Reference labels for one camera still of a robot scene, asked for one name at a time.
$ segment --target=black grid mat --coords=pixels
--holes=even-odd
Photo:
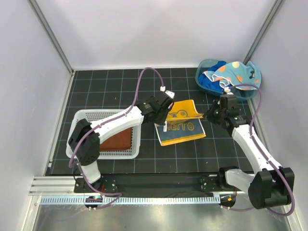
[[[130,106],[141,70],[77,71],[67,102],[52,165],[46,175],[72,174],[65,154],[66,141],[74,114],[81,109],[125,109]],[[167,90],[175,92],[175,101],[193,99],[203,113],[216,97],[201,92],[195,82],[196,68],[158,69]],[[140,84],[139,99],[147,99],[160,90],[160,80],[147,70]],[[251,117],[247,103],[241,110]],[[241,148],[220,126],[202,121],[206,137],[162,147],[153,124],[141,127],[139,155],[131,160],[98,160],[101,173],[177,173],[215,172],[219,167],[252,168]]]

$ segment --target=white cloth with orange dots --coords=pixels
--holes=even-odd
[[[230,84],[235,86],[238,84],[249,83],[256,86],[261,84],[261,73],[251,61],[244,65],[241,62],[232,62],[220,67],[217,71],[204,71],[204,74],[212,82],[219,81],[221,88],[225,88]],[[254,87],[240,86],[236,87],[241,90],[256,90]]]

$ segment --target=white connector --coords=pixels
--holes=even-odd
[[[233,95],[233,93],[231,92],[230,88],[229,87],[225,87],[224,88],[224,91],[227,95]]]
[[[227,94],[228,94],[229,92],[231,92],[231,90],[230,90],[229,87],[225,87],[224,91],[225,91],[225,93],[227,93]]]
[[[172,99],[174,99],[175,93],[173,91],[166,90],[165,93]]]
[[[167,121],[165,121],[165,125],[164,125],[164,132],[167,132]]]

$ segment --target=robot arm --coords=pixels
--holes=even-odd
[[[255,176],[242,172],[237,167],[219,169],[218,181],[222,185],[232,185],[248,194],[252,205],[257,208],[269,208],[279,205],[288,205],[290,195],[273,167],[266,161],[249,133],[250,121],[245,115],[240,115],[236,96],[231,93],[223,94],[214,101],[205,113],[208,121],[221,125],[230,136],[240,145],[247,156]],[[266,150],[254,129],[253,134],[257,143],[269,157],[269,160],[284,175],[293,190],[294,173],[290,168],[283,168]]]
[[[67,143],[72,151],[88,131],[98,125],[100,126],[83,141],[76,152],[76,157],[90,184],[101,178],[101,173],[97,166],[100,144],[121,131],[143,123],[154,122],[158,125],[164,125],[168,112],[172,109],[174,95],[173,92],[168,90],[160,91],[157,93],[157,97],[152,96],[146,101],[138,101],[132,108],[108,118],[92,121],[91,123],[86,119],[78,121]]]

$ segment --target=purple cable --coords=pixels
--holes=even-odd
[[[268,208],[268,210],[270,212],[272,212],[273,214],[276,214],[276,215],[279,215],[279,216],[283,216],[283,217],[287,217],[289,215],[291,215],[293,212],[294,212],[294,209],[295,209],[295,199],[294,199],[294,195],[293,195],[293,192],[291,190],[291,187],[290,185],[288,184],[288,182],[286,181],[285,177],[282,175],[282,173],[277,169],[277,167],[271,162],[269,161],[269,158],[268,156],[264,153],[264,151],[262,150],[262,148],[259,146],[258,142],[256,141],[255,137],[253,136],[252,134],[252,129],[253,129],[253,124],[255,122],[255,119],[257,117],[257,114],[261,108],[261,105],[262,105],[262,92],[260,90],[259,87],[253,85],[253,84],[239,84],[239,85],[235,85],[235,86],[232,86],[230,87],[230,89],[232,88],[235,88],[235,87],[240,87],[240,86],[250,86],[250,87],[254,87],[258,90],[259,92],[259,95],[260,95],[260,100],[259,100],[259,104],[258,104],[258,107],[257,107],[257,110],[256,110],[256,113],[254,114],[254,116],[252,117],[251,119],[251,122],[250,122],[250,125],[249,125],[249,133],[250,133],[250,137],[251,139],[253,140],[255,146],[258,148],[258,150],[261,152],[262,156],[266,159],[266,161],[268,161],[268,163],[273,167],[273,169],[277,172],[278,176],[281,178],[281,180],[283,181],[284,185],[286,186],[289,194],[290,194],[290,197],[291,197],[291,209],[289,212],[287,213],[278,213],[274,210],[272,210],[271,208]],[[253,209],[252,208],[246,208],[246,209],[237,209],[237,208],[230,208],[230,210],[233,210],[233,211],[248,211],[248,210],[251,210]]]
[[[136,101],[137,101],[138,91],[139,91],[139,85],[140,85],[140,82],[141,82],[141,78],[142,78],[142,76],[143,76],[143,73],[144,73],[146,70],[153,70],[155,73],[157,73],[158,77],[160,78],[162,87],[164,86],[163,78],[161,77],[161,75],[159,74],[159,72],[158,72],[157,70],[155,70],[155,69],[153,69],[153,68],[151,68],[151,67],[146,67],[146,68],[144,68],[144,69],[141,71],[141,73],[140,73],[140,75],[139,75],[139,77],[138,77],[138,82],[137,82],[137,86],[136,86],[136,92],[135,92],[134,100],[133,100],[133,103],[131,104],[131,106],[129,107],[129,109],[128,109],[126,112],[124,112],[123,114],[121,114],[121,115],[118,115],[118,116],[116,116],[116,117],[114,117],[114,118],[111,118],[111,119],[108,119],[108,120],[102,122],[100,125],[95,126],[95,127],[92,128],[91,130],[89,130],[86,134],[84,134],[84,136],[83,136],[83,137],[80,139],[80,141],[77,143],[77,145],[76,145],[76,147],[75,147],[75,149],[74,149],[74,151],[73,151],[73,154],[72,154],[72,156],[71,156],[71,158],[70,158],[70,160],[69,160],[68,166],[69,166],[70,168],[72,168],[74,165],[77,164],[80,173],[83,175],[83,177],[84,177],[84,179],[85,179],[85,182],[88,184],[88,186],[89,186],[94,192],[99,193],[99,194],[101,194],[101,195],[105,195],[105,196],[117,196],[113,201],[111,201],[111,202],[109,202],[109,203],[107,203],[107,204],[105,204],[105,205],[102,205],[102,206],[100,206],[100,207],[97,207],[96,210],[97,210],[97,209],[101,209],[101,208],[106,208],[106,207],[110,206],[113,202],[115,202],[117,199],[119,199],[119,198],[122,196],[122,193],[119,193],[119,192],[115,192],[115,193],[106,193],[106,192],[100,192],[100,191],[96,190],[96,189],[89,183],[88,179],[85,177],[85,175],[84,175],[84,173],[83,173],[83,171],[82,171],[82,168],[81,168],[81,166],[79,165],[79,162],[78,162],[78,161],[75,161],[75,162],[74,162],[74,157],[75,157],[75,155],[76,155],[78,149],[80,148],[82,142],[83,142],[92,132],[94,132],[96,129],[100,128],[101,126],[103,126],[103,125],[105,125],[105,124],[107,124],[107,123],[109,123],[109,122],[111,122],[111,121],[115,121],[116,119],[119,119],[119,118],[124,117],[125,115],[127,115],[127,114],[133,109],[133,107],[135,106],[135,103],[136,103]]]

